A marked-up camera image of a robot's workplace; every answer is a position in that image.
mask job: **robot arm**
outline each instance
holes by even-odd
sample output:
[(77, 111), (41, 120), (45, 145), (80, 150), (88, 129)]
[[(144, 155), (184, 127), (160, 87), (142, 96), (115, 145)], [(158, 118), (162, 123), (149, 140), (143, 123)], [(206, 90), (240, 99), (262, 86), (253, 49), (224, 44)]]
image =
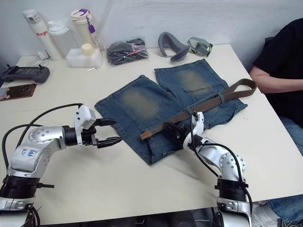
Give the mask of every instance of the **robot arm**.
[[(173, 128), (173, 134), (177, 139), (183, 140), (183, 149), (194, 151), (196, 149), (197, 155), (208, 165), (214, 166), (219, 172), (217, 185), (215, 189), (219, 190), (219, 197), (217, 198), (217, 212), (213, 219), (213, 225), (216, 227), (250, 227), (250, 204), (246, 202), (246, 194), (239, 182), (239, 173), (236, 162), (232, 154), (223, 147), (216, 145), (214, 141), (201, 137), (204, 130), (204, 117), (202, 112), (198, 112), (196, 116), (192, 116), (193, 123), (193, 138), (195, 140), (195, 148), (191, 140), (190, 130), (186, 129), (184, 125), (178, 127), (168, 123), (166, 128), (170, 131)], [(244, 159), (237, 153), (235, 156), (240, 165), (240, 173), (242, 182), (246, 182), (243, 177), (243, 172), (246, 168)]]
[(54, 187), (40, 183), (52, 155), (67, 146), (93, 145), (107, 147), (120, 142), (120, 137), (95, 138), (95, 126), (114, 124), (111, 119), (96, 119), (92, 110), (82, 105), (69, 126), (39, 127), (15, 150), (0, 189), (0, 211), (28, 210), (33, 206), (37, 188)]

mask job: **white container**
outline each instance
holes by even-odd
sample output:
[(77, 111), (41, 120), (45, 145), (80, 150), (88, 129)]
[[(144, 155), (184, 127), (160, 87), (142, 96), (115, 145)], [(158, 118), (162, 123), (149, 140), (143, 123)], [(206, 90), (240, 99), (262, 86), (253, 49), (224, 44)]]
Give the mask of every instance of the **white container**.
[(38, 12), (34, 9), (28, 9), (22, 12), (23, 16), (30, 24), (35, 35), (38, 37), (41, 44), (44, 46), (46, 52), (52, 60), (58, 61), (62, 59), (62, 56), (52, 41), (49, 35), (48, 28), (45, 22), (40, 18)]
[(90, 44), (83, 44), (81, 49), (71, 49), (66, 59), (71, 68), (100, 68), (102, 65), (102, 54)]
[(88, 20), (91, 23), (92, 16), (87, 9), (79, 9), (71, 13), (71, 20), (73, 21), (83, 44), (91, 44), (93, 48), (96, 48), (96, 43), (89, 32), (89, 25), (87, 23), (86, 17), (88, 17)]
[(67, 55), (70, 49), (77, 48), (77, 44), (70, 29), (65, 25), (66, 21), (66, 19), (61, 21), (51, 20), (47, 23), (49, 33), (51, 34), (63, 57)]

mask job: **brown belt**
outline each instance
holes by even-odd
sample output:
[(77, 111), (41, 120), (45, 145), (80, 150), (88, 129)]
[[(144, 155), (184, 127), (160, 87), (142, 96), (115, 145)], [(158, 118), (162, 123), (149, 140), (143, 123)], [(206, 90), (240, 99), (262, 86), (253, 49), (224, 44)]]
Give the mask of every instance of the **brown belt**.
[[(251, 90), (235, 91), (237, 89), (237, 87), (240, 86), (240, 85), (248, 86), (248, 87), (251, 88)], [(208, 100), (204, 103), (193, 106), (192, 111), (205, 112), (207, 110), (210, 110), (210, 109), (216, 107), (217, 105), (220, 105), (224, 101), (228, 101), (230, 99), (235, 99), (235, 98), (242, 98), (242, 97), (250, 96), (255, 92), (256, 88), (257, 88), (257, 86), (256, 86), (254, 81), (252, 81), (250, 79), (240, 79), (237, 83), (231, 85), (229, 88), (224, 90), (222, 97), (217, 96), (217, 97), (212, 98), (212, 99), (210, 99), (210, 100)], [(187, 118), (189, 118), (188, 111), (183, 111), (183, 112), (181, 112), (177, 115), (172, 116), (166, 122), (178, 123), (178, 122), (180, 122), (182, 120), (185, 120)], [(147, 139), (147, 138), (151, 137), (152, 135), (162, 131), (164, 129), (164, 123), (165, 122), (160, 123), (155, 128), (152, 128), (152, 129), (142, 133), (140, 135), (141, 139), (142, 140)]]

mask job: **blue jeans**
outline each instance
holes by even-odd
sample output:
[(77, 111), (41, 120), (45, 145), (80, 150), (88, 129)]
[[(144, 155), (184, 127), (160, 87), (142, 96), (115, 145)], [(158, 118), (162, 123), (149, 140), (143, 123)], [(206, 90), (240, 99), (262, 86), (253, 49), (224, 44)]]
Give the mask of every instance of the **blue jeans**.
[[(155, 69), (155, 72), (159, 85), (141, 75), (95, 105), (102, 117), (117, 121), (114, 127), (118, 134), (149, 165), (182, 149), (182, 146), (164, 131), (141, 140), (143, 132), (228, 88), (205, 60)], [(205, 128), (227, 123), (246, 106), (234, 99), (206, 111)]]
[[(292, 120), (280, 117), (289, 135), (303, 156), (303, 129)], [(303, 195), (268, 200), (272, 211), (285, 221), (300, 221), (303, 219)]]

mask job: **white table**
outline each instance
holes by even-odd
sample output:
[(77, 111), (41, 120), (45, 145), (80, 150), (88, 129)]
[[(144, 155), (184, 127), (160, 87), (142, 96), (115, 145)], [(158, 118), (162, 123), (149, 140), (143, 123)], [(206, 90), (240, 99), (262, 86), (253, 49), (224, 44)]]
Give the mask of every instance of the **white table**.
[[(50, 61), (51, 75), (37, 85), (31, 98), (0, 102), (1, 132), (28, 123), (38, 114), (59, 105), (83, 102), (94, 104), (144, 74), (155, 80), (154, 68), (172, 67), (201, 59), (188, 54), (182, 62), (172, 64), (160, 57), (158, 49), (149, 49), (150, 57), (116, 67), (104, 61), (101, 69), (68, 68), (66, 61)], [(21, 57), (26, 66), (32, 57)], [(229, 85), (249, 78), (230, 45), (216, 45), (206, 59)], [(5, 83), (16, 86), (31, 81)], [(303, 158), (284, 129), (265, 96), (257, 90), (242, 98), (249, 106), (226, 125), (207, 130), (205, 135), (222, 143), (246, 160), (245, 177), (254, 201), (303, 193)], [(48, 114), (39, 120), (43, 125), (73, 125), (76, 108)], [(97, 136), (115, 136), (107, 126), (98, 128)], [(10, 158), (21, 134), (12, 133), (7, 141)], [(2, 179), (5, 174), (1, 159)], [(193, 153), (179, 151), (148, 166), (125, 143), (97, 149), (69, 147), (58, 151), (49, 163), (41, 182), (55, 184), (54, 189), (38, 189), (35, 207), (42, 224), (68, 223), (121, 218), (216, 205), (216, 178)]]

